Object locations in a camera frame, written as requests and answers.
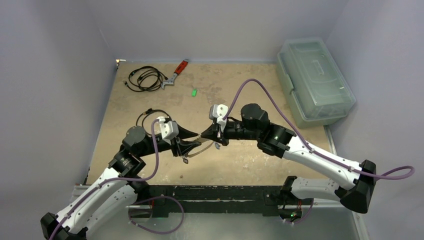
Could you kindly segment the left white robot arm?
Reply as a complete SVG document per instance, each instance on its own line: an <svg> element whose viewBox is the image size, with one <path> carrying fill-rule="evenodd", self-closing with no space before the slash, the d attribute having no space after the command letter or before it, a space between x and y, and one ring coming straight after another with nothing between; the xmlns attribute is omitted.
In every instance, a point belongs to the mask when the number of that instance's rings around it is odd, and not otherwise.
<svg viewBox="0 0 424 240"><path fill-rule="evenodd" d="M158 117L151 123L151 133L143 126L133 126L126 132L119 151L102 174L86 191L58 213L46 213L40 220L47 240L85 240L87 233L115 210L149 199L147 182L157 175L160 153L171 151L183 157L200 146L196 132L181 127L168 117Z"/></svg>

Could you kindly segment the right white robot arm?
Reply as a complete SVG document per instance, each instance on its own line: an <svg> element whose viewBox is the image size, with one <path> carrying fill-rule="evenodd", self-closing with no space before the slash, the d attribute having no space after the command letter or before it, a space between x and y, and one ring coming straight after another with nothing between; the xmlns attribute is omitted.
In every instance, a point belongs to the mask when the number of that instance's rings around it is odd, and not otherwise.
<svg viewBox="0 0 424 240"><path fill-rule="evenodd" d="M224 120L228 110L226 105L213 105L209 111L212 124L200 136L223 146L230 140L255 140L263 153L302 164L328 178L287 178L280 191L284 202L292 204L298 199L317 198L340 202L356 213L369 211L376 185L370 176L377 170L374 162L359 163L303 143L293 130L270 122L268 113L256 103L242 107L241 120Z"/></svg>

